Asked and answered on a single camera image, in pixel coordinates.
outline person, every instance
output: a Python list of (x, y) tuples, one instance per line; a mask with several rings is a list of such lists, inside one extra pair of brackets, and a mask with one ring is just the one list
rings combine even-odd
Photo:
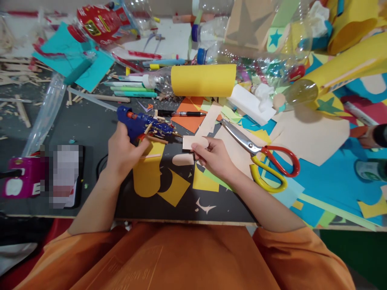
[(195, 159), (229, 184), (262, 227), (137, 223), (110, 230), (119, 188), (150, 145), (118, 122), (108, 161), (70, 228), (47, 244), (16, 289), (355, 289), (343, 261), (305, 223), (232, 163), (221, 140)]

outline left hand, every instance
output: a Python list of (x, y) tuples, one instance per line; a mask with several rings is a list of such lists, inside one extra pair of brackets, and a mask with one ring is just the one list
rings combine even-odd
[(117, 181), (123, 182), (149, 145), (149, 140), (144, 138), (140, 145), (134, 146), (130, 143), (125, 124), (118, 122), (108, 142), (109, 156), (105, 171)]

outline orange sleeve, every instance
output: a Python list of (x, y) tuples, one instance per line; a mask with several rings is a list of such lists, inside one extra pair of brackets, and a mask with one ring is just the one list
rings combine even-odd
[(70, 289), (126, 233), (126, 230), (71, 236), (67, 231), (44, 247), (44, 254), (15, 290)]
[(254, 240), (281, 289), (353, 289), (345, 263), (308, 227), (288, 233), (259, 228)]

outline blue star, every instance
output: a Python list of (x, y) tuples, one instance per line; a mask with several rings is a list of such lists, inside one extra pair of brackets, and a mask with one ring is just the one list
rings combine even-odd
[(270, 35), (271, 41), (270, 41), (269, 46), (274, 44), (274, 46), (277, 47), (278, 46), (278, 41), (281, 38), (281, 36), (282, 36), (282, 34), (278, 34), (278, 29), (277, 29), (277, 31), (274, 34)]

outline blue glue gun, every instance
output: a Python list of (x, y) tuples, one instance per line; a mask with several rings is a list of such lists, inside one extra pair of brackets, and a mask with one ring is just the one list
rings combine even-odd
[(152, 116), (139, 113), (135, 114), (132, 108), (125, 106), (119, 106), (117, 108), (118, 121), (124, 123), (128, 128), (128, 136), (132, 144), (135, 143), (137, 138), (142, 139), (141, 135), (144, 135), (148, 125), (152, 123), (151, 131), (154, 136), (164, 138), (165, 136), (177, 135), (172, 125), (168, 125), (166, 122), (162, 122), (154, 119)]

